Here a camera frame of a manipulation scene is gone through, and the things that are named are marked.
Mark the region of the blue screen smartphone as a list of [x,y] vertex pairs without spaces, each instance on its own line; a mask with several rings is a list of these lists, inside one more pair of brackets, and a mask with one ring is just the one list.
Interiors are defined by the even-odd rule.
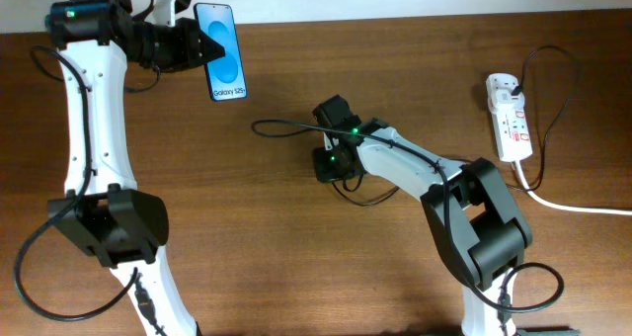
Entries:
[[222,102],[247,97],[233,10],[226,4],[196,3],[194,13],[204,35],[217,44],[204,69],[212,101]]

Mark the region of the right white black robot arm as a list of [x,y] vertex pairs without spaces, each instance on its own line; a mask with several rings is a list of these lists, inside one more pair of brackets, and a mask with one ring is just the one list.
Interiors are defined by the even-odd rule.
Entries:
[[362,121],[334,96],[312,112],[325,145],[313,153],[319,181],[373,175],[417,199],[439,257],[462,285],[465,335],[514,335],[514,277],[531,229],[496,166],[437,156],[379,120]]

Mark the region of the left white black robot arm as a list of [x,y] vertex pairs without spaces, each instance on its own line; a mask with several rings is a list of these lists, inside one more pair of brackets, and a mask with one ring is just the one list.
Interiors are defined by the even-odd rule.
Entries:
[[55,227],[122,283],[150,335],[197,335],[167,260],[164,202],[139,191],[126,144],[127,67],[157,74],[199,67],[225,53],[197,21],[191,0],[68,0],[46,17],[68,105],[70,160],[62,198],[48,203]]

